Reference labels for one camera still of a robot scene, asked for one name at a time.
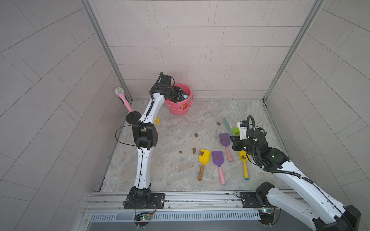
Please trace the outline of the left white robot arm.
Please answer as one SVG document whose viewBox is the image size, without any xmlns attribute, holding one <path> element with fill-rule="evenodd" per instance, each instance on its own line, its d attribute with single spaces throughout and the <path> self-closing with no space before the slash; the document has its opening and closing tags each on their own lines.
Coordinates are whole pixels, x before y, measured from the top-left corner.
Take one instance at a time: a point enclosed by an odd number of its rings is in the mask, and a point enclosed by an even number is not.
<svg viewBox="0 0 370 231">
<path fill-rule="evenodd" d="M 157 145 L 158 132 L 155 119 L 166 100 L 177 100 L 181 96 L 181 88 L 172 84 L 157 83 L 150 90 L 150 100 L 143 114 L 133 111 L 126 100 L 121 87 L 115 89 L 116 95 L 129 110 L 126 121 L 131 124 L 134 144 L 137 148 L 138 163 L 134 186 L 131 188 L 128 200 L 145 205 L 150 203 L 150 160 L 151 149 Z"/>
</svg>

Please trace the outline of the yellow shovel wooden handle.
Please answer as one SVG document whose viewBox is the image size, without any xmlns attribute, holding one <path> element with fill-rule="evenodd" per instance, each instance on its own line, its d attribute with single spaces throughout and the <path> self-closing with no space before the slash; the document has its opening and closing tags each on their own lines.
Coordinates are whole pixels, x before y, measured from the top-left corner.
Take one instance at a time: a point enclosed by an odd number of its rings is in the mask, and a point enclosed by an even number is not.
<svg viewBox="0 0 370 231">
<path fill-rule="evenodd" d="M 199 157 L 198 157 L 198 160 L 201 163 L 200 171 L 199 171 L 199 175 L 198 175 L 198 180 L 199 181 L 202 181 L 205 165 L 209 163 L 210 158 L 211 158 L 211 151 L 210 150 L 205 150 L 205 149 L 200 150 Z"/>
</svg>

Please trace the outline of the purple square shovel front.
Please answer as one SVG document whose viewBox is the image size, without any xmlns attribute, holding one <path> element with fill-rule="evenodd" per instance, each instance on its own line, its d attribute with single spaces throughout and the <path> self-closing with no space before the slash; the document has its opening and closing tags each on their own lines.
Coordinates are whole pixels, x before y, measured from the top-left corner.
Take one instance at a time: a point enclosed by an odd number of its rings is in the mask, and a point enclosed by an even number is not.
<svg viewBox="0 0 370 231">
<path fill-rule="evenodd" d="M 212 151 L 213 162 L 218 167 L 219 177 L 220 177 L 220 184 L 222 186 L 226 185 L 225 177 L 222 170 L 222 165 L 224 163 L 224 155 L 222 151 Z"/>
</svg>

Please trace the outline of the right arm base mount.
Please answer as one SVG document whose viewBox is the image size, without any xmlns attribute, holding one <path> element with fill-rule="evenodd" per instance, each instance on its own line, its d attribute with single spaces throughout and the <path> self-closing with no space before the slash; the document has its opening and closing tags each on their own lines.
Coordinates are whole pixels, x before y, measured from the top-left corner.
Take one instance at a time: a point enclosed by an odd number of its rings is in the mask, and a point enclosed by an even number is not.
<svg viewBox="0 0 370 231">
<path fill-rule="evenodd" d="M 235 196 L 241 200 L 243 208 L 273 208 L 267 199 L 269 190 L 273 188 L 273 184 L 264 182 L 253 192 L 236 192 Z"/>
</svg>

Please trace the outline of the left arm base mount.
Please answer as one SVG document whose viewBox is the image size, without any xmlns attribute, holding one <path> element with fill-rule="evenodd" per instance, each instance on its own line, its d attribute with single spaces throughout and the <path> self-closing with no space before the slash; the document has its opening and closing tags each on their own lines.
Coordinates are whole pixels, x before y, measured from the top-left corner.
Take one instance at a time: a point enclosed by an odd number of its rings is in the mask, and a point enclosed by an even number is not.
<svg viewBox="0 0 370 231">
<path fill-rule="evenodd" d="M 152 193 L 150 186 L 144 189 L 134 186 L 122 205 L 124 209 L 163 209 L 165 195 L 164 193 Z"/>
</svg>

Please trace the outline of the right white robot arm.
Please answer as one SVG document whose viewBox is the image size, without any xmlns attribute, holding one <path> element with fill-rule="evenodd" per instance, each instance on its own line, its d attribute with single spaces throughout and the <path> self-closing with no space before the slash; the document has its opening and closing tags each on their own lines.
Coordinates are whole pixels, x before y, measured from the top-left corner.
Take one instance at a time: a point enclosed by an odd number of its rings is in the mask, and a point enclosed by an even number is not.
<svg viewBox="0 0 370 231">
<path fill-rule="evenodd" d="M 256 190 L 257 203 L 278 207 L 294 216 L 313 231 L 357 231 L 361 212 L 353 205 L 345 206 L 305 174 L 277 148 L 272 148 L 263 132 L 249 129 L 243 136 L 232 136 L 232 149 L 245 151 L 255 164 L 285 181 L 304 202 L 285 194 L 273 184 L 264 182 Z"/>
</svg>

